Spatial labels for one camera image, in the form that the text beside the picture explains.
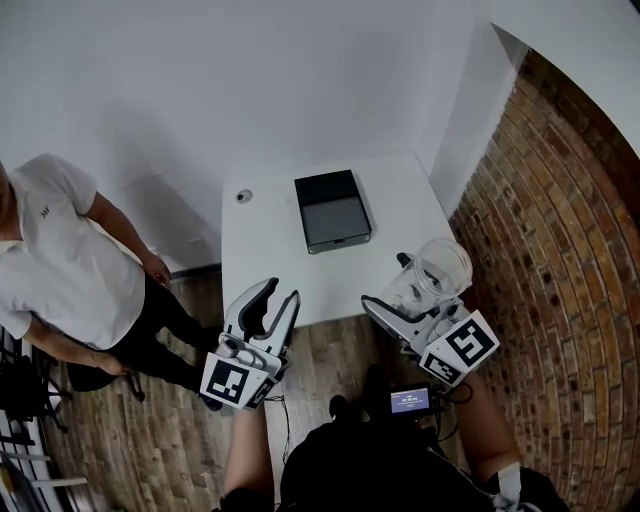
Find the white polo shirt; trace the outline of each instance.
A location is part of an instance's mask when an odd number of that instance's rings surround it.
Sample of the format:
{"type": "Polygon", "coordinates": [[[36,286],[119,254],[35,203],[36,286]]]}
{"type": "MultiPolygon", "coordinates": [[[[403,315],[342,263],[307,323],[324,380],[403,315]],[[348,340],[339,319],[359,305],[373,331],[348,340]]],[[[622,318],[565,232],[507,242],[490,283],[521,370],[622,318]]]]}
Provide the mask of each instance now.
{"type": "Polygon", "coordinates": [[[24,242],[0,241],[0,325],[22,338],[32,314],[98,350],[140,316],[144,270],[82,215],[95,179],[41,155],[9,174],[24,242]]]}

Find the black shirt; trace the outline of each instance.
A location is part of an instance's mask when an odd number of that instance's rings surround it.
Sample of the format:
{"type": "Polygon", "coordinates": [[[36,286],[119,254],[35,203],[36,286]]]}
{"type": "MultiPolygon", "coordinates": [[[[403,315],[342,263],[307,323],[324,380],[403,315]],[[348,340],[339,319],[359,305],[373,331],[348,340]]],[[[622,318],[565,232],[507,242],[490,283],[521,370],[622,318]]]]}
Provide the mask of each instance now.
{"type": "MultiPolygon", "coordinates": [[[[545,476],[521,469],[520,503],[568,511],[545,476]]],[[[285,467],[279,511],[493,511],[498,476],[478,485],[423,445],[418,431],[390,425],[328,424],[309,434],[285,467]]],[[[231,492],[222,512],[271,512],[273,505],[246,489],[231,492]]]]}

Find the white table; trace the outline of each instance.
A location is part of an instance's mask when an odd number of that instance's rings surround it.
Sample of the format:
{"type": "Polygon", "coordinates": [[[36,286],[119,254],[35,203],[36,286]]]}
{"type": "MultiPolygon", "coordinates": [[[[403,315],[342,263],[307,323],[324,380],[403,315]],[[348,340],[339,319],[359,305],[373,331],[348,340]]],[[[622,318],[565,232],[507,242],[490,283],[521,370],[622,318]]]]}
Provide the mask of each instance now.
{"type": "Polygon", "coordinates": [[[363,314],[360,296],[379,294],[400,272],[396,254],[415,253],[436,237],[453,238],[453,233],[413,154],[235,176],[225,183],[222,210],[225,309],[249,286],[278,277],[267,327],[294,289],[302,301],[297,326],[363,314]],[[294,179],[344,169],[351,169],[358,182],[373,228],[371,241],[310,255],[294,179]],[[246,204],[236,201],[242,189],[253,192],[246,204]]]}

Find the black box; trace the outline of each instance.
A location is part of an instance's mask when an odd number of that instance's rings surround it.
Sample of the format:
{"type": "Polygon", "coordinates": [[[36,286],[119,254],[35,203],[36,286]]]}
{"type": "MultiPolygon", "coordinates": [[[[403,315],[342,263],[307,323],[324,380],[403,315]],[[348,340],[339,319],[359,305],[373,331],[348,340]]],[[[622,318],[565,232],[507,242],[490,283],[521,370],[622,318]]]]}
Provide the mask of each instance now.
{"type": "Polygon", "coordinates": [[[364,244],[371,224],[351,171],[295,180],[309,254],[364,244]]]}

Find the brick wall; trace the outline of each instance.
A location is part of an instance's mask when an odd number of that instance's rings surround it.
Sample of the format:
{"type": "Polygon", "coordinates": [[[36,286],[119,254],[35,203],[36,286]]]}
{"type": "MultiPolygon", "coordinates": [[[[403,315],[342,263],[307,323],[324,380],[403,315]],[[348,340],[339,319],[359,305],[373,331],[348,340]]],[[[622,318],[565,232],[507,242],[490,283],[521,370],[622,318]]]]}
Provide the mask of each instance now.
{"type": "Polygon", "coordinates": [[[639,177],[606,115],[531,53],[452,218],[466,300],[503,343],[484,376],[573,510],[618,510],[640,479],[639,177]]]}

